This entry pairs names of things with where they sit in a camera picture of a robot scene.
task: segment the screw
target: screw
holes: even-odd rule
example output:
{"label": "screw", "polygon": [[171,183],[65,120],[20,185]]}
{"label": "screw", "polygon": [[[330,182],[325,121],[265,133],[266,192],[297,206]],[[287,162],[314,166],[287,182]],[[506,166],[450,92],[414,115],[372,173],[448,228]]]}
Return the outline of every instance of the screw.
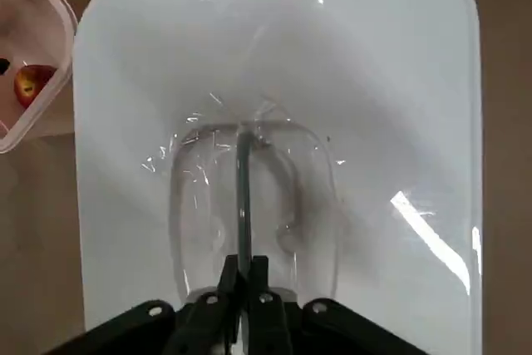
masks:
{"label": "screw", "polygon": [[217,302],[218,302],[218,297],[216,297],[215,295],[210,295],[209,297],[207,297],[208,305],[212,305],[213,303],[217,303]]}
{"label": "screw", "polygon": [[262,293],[259,295],[259,301],[261,303],[269,303],[270,301],[273,301],[272,294],[270,293]]}
{"label": "screw", "polygon": [[161,307],[154,307],[148,311],[148,314],[150,316],[157,316],[160,315],[163,312],[163,308]]}
{"label": "screw", "polygon": [[327,311],[327,305],[324,303],[315,303],[313,305],[313,311],[314,313],[323,313]]}

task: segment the plastic bin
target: plastic bin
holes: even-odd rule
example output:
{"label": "plastic bin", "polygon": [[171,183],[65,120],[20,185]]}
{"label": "plastic bin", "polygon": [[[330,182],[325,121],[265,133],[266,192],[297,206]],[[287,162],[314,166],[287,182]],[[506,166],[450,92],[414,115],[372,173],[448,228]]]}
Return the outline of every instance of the plastic bin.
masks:
{"label": "plastic bin", "polygon": [[[0,57],[10,61],[0,76],[0,153],[11,150],[71,77],[71,48],[77,22],[65,0],[0,0]],[[57,70],[25,109],[13,90],[21,67]]]}

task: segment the clear plastic container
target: clear plastic container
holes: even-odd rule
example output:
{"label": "clear plastic container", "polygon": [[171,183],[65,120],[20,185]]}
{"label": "clear plastic container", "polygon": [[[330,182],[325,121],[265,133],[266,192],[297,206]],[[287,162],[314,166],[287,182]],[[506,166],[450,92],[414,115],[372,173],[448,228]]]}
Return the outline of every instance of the clear plastic container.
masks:
{"label": "clear plastic container", "polygon": [[[0,0],[0,58],[9,62],[0,75],[0,153],[10,151],[71,76],[71,48],[77,22],[65,0]],[[57,70],[26,109],[14,90],[24,66]]]}

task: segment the apple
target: apple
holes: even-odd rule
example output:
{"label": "apple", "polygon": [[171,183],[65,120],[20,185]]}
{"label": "apple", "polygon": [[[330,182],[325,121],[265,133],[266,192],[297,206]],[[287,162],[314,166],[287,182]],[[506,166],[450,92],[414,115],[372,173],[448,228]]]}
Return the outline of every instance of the apple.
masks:
{"label": "apple", "polygon": [[52,66],[37,64],[24,66],[18,70],[14,81],[15,96],[18,102],[24,108],[28,108],[56,70]]}

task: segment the white tray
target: white tray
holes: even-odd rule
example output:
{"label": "white tray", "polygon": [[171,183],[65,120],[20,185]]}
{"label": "white tray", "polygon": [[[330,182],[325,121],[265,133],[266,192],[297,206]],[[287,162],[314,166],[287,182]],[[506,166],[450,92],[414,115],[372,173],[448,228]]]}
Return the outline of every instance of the white tray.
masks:
{"label": "white tray", "polygon": [[179,307],[171,176],[209,91],[265,91],[334,160],[337,299],[433,354],[481,354],[474,0],[92,0],[74,49],[86,325]]}

